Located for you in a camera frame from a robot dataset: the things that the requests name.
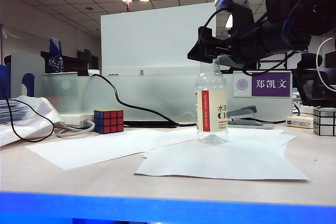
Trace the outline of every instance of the white plastic bag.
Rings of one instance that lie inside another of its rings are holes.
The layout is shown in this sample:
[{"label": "white plastic bag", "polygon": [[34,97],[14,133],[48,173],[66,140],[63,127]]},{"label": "white plastic bag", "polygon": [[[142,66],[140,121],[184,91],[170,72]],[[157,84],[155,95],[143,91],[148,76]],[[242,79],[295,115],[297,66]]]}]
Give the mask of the white plastic bag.
[{"label": "white plastic bag", "polygon": [[[16,100],[29,104],[36,112],[50,119],[54,124],[63,123],[63,119],[58,114],[54,106],[46,98],[35,98],[21,95]],[[14,121],[15,131],[24,138],[35,138],[47,136],[53,128],[51,123],[34,113],[30,108],[29,112],[22,120]],[[19,140],[13,132],[11,123],[0,124],[0,146]]]}]

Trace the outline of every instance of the bottle label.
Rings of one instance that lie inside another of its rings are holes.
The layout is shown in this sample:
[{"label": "bottle label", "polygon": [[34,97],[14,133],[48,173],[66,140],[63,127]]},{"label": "bottle label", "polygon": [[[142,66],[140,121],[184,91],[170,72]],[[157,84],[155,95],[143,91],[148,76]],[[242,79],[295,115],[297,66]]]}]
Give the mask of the bottle label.
[{"label": "bottle label", "polygon": [[196,111],[199,131],[218,132],[227,129],[226,90],[197,90]]}]

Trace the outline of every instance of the white partition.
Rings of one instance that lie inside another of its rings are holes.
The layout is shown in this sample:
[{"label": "white partition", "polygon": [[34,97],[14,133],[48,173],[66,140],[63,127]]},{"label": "white partition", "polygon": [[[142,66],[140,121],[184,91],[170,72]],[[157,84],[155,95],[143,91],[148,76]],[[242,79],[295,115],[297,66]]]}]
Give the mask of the white partition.
[{"label": "white partition", "polygon": [[[200,64],[187,53],[214,11],[205,3],[102,16],[102,74],[197,74]],[[215,36],[215,18],[208,27]]]}]

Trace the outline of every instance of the white cable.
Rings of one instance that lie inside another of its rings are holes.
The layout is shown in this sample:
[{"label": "white cable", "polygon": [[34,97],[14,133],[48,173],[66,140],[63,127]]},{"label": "white cable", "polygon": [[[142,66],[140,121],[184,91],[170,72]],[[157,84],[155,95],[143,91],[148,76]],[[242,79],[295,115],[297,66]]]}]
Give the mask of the white cable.
[{"label": "white cable", "polygon": [[321,43],[321,45],[319,46],[319,49],[317,50],[317,53],[316,53],[316,70],[317,70],[317,73],[319,74],[319,77],[320,77],[320,80],[322,82],[322,84],[329,90],[333,91],[333,92],[336,92],[335,89],[332,89],[330,88],[325,82],[324,80],[322,79],[322,76],[320,74],[320,69],[319,69],[319,64],[318,64],[318,59],[319,59],[319,53],[320,53],[320,50],[321,50],[321,47],[323,46],[324,43],[326,43],[327,41],[331,40],[331,39],[334,39],[333,37],[329,38],[329,39],[326,39],[324,42]]},{"label": "white cable", "polygon": [[66,137],[66,136],[77,136],[77,135],[81,135],[90,131],[93,131],[93,129],[95,128],[95,123],[90,121],[90,120],[85,120],[86,123],[90,124],[90,127],[82,130],[82,129],[77,129],[77,128],[73,128],[73,127],[69,127],[69,126],[64,126],[64,128],[62,130],[60,130],[59,132],[57,132],[57,136],[58,137]]}]

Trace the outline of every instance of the water bottle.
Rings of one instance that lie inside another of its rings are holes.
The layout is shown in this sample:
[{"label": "water bottle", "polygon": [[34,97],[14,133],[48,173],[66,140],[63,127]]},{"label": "water bottle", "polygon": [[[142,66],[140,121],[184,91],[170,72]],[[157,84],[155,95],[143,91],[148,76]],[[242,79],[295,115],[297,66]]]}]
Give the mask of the water bottle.
[{"label": "water bottle", "polygon": [[226,81],[219,67],[218,59],[201,62],[201,74],[196,80],[197,139],[207,144],[228,140]]}]

